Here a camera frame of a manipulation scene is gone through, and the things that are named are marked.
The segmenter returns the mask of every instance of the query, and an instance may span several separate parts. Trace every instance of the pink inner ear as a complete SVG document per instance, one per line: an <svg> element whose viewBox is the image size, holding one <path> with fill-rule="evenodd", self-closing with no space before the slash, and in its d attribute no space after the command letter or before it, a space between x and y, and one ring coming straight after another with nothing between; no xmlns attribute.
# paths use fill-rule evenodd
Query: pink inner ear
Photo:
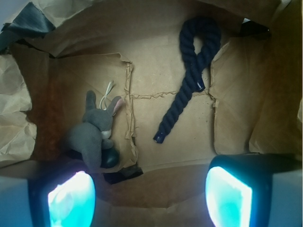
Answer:
<svg viewBox="0 0 303 227"><path fill-rule="evenodd" d="M124 104L124 100L122 98L120 98L117 102L117 104L114 107L114 113L115 114L117 112L117 110Z"/></svg>

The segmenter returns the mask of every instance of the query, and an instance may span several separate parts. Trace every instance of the dark plastic piece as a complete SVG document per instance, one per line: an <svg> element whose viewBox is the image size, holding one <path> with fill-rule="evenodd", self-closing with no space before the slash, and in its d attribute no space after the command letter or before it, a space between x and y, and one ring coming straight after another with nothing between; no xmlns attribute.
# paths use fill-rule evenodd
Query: dark plastic piece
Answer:
<svg viewBox="0 0 303 227"><path fill-rule="evenodd" d="M0 51L17 40L45 36L55 29L45 15L30 2L10 25L6 24L3 27L0 34Z"/></svg>
<svg viewBox="0 0 303 227"><path fill-rule="evenodd" d="M110 183L115 184L119 183L121 181L125 181L128 179L132 179L138 176L141 176L143 174L143 171L141 168L139 168L137 165L130 166L128 168L123 168L117 173L109 173L109 174L103 174L104 179Z"/></svg>
<svg viewBox="0 0 303 227"><path fill-rule="evenodd" d="M261 33L267 33L269 32L269 28L260 25L254 21L248 21L242 24L241 30L240 30L240 36L249 36L249 35L258 35Z"/></svg>

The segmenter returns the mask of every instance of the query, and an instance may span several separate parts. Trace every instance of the stuffed bunny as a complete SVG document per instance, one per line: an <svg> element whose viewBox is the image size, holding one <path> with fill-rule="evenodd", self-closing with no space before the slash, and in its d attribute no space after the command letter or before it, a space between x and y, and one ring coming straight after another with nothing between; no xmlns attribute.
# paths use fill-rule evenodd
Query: stuffed bunny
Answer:
<svg viewBox="0 0 303 227"><path fill-rule="evenodd" d="M113 115L124 103L120 96L115 97L107 110L96 108L96 94L86 94L86 112L83 123L71 128L63 139L63 151L74 150L82 154L84 163L90 169L100 168L101 150L113 147L109 139L113 124Z"/></svg>

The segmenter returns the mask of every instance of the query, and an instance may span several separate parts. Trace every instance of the bunny ear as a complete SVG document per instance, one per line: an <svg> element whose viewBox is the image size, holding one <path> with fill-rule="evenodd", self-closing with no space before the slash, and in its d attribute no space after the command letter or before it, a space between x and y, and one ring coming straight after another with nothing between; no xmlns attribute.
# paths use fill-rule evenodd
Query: bunny ear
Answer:
<svg viewBox="0 0 303 227"><path fill-rule="evenodd" d="M110 103L109 107L107 108L107 111L110 115L114 116L117 110L124 104L124 100L121 98L121 96L116 96L112 102Z"/></svg>
<svg viewBox="0 0 303 227"><path fill-rule="evenodd" d="M92 110L96 108L96 94L93 91L88 91L86 93L86 106L85 110Z"/></svg>

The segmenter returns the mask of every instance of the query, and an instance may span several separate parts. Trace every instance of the rope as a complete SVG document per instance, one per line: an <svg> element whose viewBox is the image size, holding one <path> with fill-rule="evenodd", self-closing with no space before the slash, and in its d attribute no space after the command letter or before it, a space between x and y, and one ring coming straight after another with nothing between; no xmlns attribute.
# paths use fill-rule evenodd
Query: rope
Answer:
<svg viewBox="0 0 303 227"><path fill-rule="evenodd" d="M198 55L194 47L194 37L197 34L203 35L204 42ZM196 17L183 24L179 39L186 73L180 91L176 94L175 100L164 115L159 130L153 138L157 143L163 143L179 115L191 100L193 92L202 92L205 89L202 71L211 63L220 49L221 32L213 19Z"/></svg>

